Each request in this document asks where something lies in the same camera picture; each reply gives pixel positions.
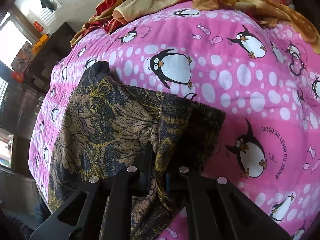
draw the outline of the bed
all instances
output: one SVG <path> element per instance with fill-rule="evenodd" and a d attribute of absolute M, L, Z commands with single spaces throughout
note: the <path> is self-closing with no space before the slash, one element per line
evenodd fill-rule
<path fill-rule="evenodd" d="M 320 210 L 319 59 L 290 25 L 262 29 L 241 11 L 198 11 L 191 1 L 111 35 L 96 29 L 52 71 L 30 143 L 30 171 L 48 201 L 52 148 L 69 97 L 86 69 L 107 61 L 124 84 L 225 111 L 203 176 L 226 177 L 298 240 Z M 178 71 L 157 71 L 169 62 Z M 188 239 L 186 228 L 182 209 L 159 238 Z"/>

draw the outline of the orange object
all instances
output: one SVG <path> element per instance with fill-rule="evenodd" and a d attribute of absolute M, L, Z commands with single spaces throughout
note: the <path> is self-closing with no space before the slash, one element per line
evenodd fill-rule
<path fill-rule="evenodd" d="M 31 52 L 33 54 L 37 54 L 42 49 L 42 47 L 48 41 L 49 38 L 50 36 L 48 34 L 42 35 L 39 41 L 37 41 L 37 43 L 33 46 Z"/>
<path fill-rule="evenodd" d="M 33 25 L 36 27 L 38 32 L 42 32 L 44 30 L 40 23 L 38 23 L 37 21 L 35 21 Z"/>

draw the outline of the penguin print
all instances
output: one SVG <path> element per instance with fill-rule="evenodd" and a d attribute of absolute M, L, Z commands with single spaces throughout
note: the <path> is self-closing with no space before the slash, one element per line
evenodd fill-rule
<path fill-rule="evenodd" d="M 35 160 L 36 160 L 36 167 L 37 167 L 37 169 L 39 168 L 39 163 L 40 163 L 40 161 L 39 161 L 39 154 L 35 157 Z"/>
<path fill-rule="evenodd" d="M 52 122 L 56 122 L 57 116 L 58 116 L 58 112 L 59 112 L 59 109 L 58 109 L 57 107 L 55 107 L 55 108 L 51 111 L 51 120 L 52 120 Z"/>
<path fill-rule="evenodd" d="M 199 15 L 200 12 L 194 9 L 184 9 L 181 11 L 174 12 L 173 14 L 181 17 L 185 17 L 185 16 L 191 16 L 191 15 Z"/>
<path fill-rule="evenodd" d="M 84 70 L 87 70 L 89 67 L 91 67 L 96 62 L 97 62 L 96 59 L 91 60 L 91 58 L 89 58 L 87 60 L 87 62 L 85 63 Z"/>
<path fill-rule="evenodd" d="M 248 52 L 248 56 L 250 58 L 255 59 L 257 57 L 264 57 L 267 52 L 266 47 L 256 36 L 250 33 L 244 25 L 242 26 L 244 28 L 244 31 L 238 33 L 235 39 L 227 39 L 233 43 L 238 43 L 243 49 Z"/>
<path fill-rule="evenodd" d="M 301 228 L 299 228 L 297 231 L 295 231 L 294 235 L 291 236 L 291 240 L 299 240 L 302 237 L 302 235 L 306 231 L 306 229 L 304 227 L 305 224 L 306 224 L 306 220 L 304 220 L 303 226 Z"/>
<path fill-rule="evenodd" d="M 320 84 L 318 84 L 320 80 L 318 79 L 319 78 L 317 77 L 316 80 L 312 83 L 312 91 L 316 95 L 316 99 L 320 98 Z"/>
<path fill-rule="evenodd" d="M 299 49 L 294 44 L 292 44 L 292 42 L 290 41 L 290 44 L 287 47 L 287 50 L 285 52 L 287 52 L 291 55 L 291 63 L 289 65 L 291 72 L 295 76 L 299 77 L 302 73 L 302 70 L 306 68 L 304 63 L 301 60 L 301 53 L 300 53 Z M 295 66 L 295 70 L 294 70 L 292 67 L 295 65 L 295 60 L 298 61 L 298 65 Z"/>
<path fill-rule="evenodd" d="M 242 169 L 241 176 L 248 178 L 259 177 L 267 168 L 267 160 L 261 143 L 253 136 L 252 127 L 247 119 L 247 134 L 236 140 L 235 146 L 226 148 L 237 155 L 238 163 Z"/>
<path fill-rule="evenodd" d="M 272 207 L 272 211 L 269 217 L 275 221 L 281 221 L 290 208 L 290 204 L 293 200 L 293 193 L 288 196 L 284 201 L 279 204 L 275 204 Z"/>
<path fill-rule="evenodd" d="M 44 156 L 45 163 L 48 164 L 48 162 L 49 162 L 49 150 L 48 150 L 48 147 L 44 148 L 43 156 Z"/>
<path fill-rule="evenodd" d="M 283 56 L 280 50 L 276 47 L 276 45 L 273 42 L 270 41 L 270 43 L 271 43 L 273 54 L 275 54 L 277 61 L 280 61 L 281 63 L 283 63 Z"/>
<path fill-rule="evenodd" d="M 154 55 L 150 60 L 151 70 L 167 89 L 170 89 L 170 86 L 166 81 L 187 85 L 191 89 L 190 63 L 192 59 L 184 54 L 168 53 L 171 50 L 173 49 L 166 49 Z"/>
<path fill-rule="evenodd" d="M 56 93 L 56 88 L 54 87 L 51 91 L 50 91 L 50 97 L 52 98 Z"/>
<path fill-rule="evenodd" d="M 61 76 L 62 76 L 62 78 L 63 78 L 64 80 L 67 79 L 67 77 L 68 77 L 67 67 L 65 67 L 64 69 L 62 69 Z"/>
<path fill-rule="evenodd" d="M 132 41 L 137 35 L 136 27 L 134 27 L 132 31 L 129 31 L 124 37 L 118 38 L 118 40 L 120 40 L 121 43 L 126 43 Z"/>
<path fill-rule="evenodd" d="M 81 57 L 81 56 L 85 53 L 85 50 L 86 50 L 86 49 L 87 49 L 86 46 L 84 46 L 84 47 L 81 49 L 81 51 L 79 51 L 78 57 Z"/>

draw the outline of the metal screw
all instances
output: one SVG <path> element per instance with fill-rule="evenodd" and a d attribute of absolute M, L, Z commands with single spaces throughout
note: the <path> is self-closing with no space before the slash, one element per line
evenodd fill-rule
<path fill-rule="evenodd" d="M 96 183 L 96 182 L 99 181 L 99 177 L 98 177 L 98 176 L 92 176 L 92 177 L 89 179 L 89 181 L 90 181 L 91 183 Z"/>
<path fill-rule="evenodd" d="M 129 166 L 129 167 L 127 168 L 127 171 L 128 171 L 128 172 L 135 172 L 135 171 L 137 171 L 137 167 L 136 167 L 136 166 Z"/>
<path fill-rule="evenodd" d="M 219 178 L 217 178 L 217 182 L 219 184 L 226 184 L 228 182 L 228 180 L 225 177 L 219 177 Z"/>
<path fill-rule="evenodd" d="M 189 168 L 186 167 L 186 166 L 181 166 L 181 167 L 179 168 L 179 171 L 180 171 L 181 173 L 187 173 L 187 172 L 189 172 Z"/>

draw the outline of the pink fish print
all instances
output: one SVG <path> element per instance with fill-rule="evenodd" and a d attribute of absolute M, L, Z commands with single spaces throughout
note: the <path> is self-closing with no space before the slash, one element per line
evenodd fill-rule
<path fill-rule="evenodd" d="M 169 227 L 167 227 L 165 230 L 168 231 L 168 233 L 170 234 L 170 236 L 172 236 L 174 239 L 177 239 L 178 235 L 177 235 L 176 231 L 170 229 Z"/>
<path fill-rule="evenodd" d="M 220 36 L 215 36 L 211 41 L 209 41 L 210 42 L 210 44 L 212 45 L 212 46 L 214 46 L 214 44 L 218 44 L 218 43 L 220 43 L 222 41 L 222 37 L 220 37 Z"/>
<path fill-rule="evenodd" d="M 314 159 L 316 157 L 316 151 L 311 148 L 311 144 L 310 144 L 310 147 L 308 149 L 308 152 L 311 154 L 312 159 Z"/>
<path fill-rule="evenodd" d="M 207 35 L 210 35 L 210 34 L 211 34 L 211 32 L 210 32 L 206 27 L 201 26 L 201 24 L 198 24 L 198 25 L 196 26 L 196 28 L 200 28 L 200 30 L 203 31 L 203 32 L 204 32 L 205 34 L 207 34 Z"/>
<path fill-rule="evenodd" d="M 309 163 L 304 163 L 302 167 L 306 171 L 307 169 L 309 169 Z"/>
<path fill-rule="evenodd" d="M 313 164 L 313 167 L 311 167 L 311 174 L 315 169 L 317 169 L 319 167 L 319 164 L 320 164 L 320 159 L 317 159 L 315 164 Z"/>
<path fill-rule="evenodd" d="M 198 34 L 198 35 L 193 35 L 193 34 L 192 34 L 191 38 L 193 38 L 193 39 L 195 39 L 195 40 L 199 40 L 199 39 L 202 38 L 202 36 L 199 35 L 199 34 Z"/>

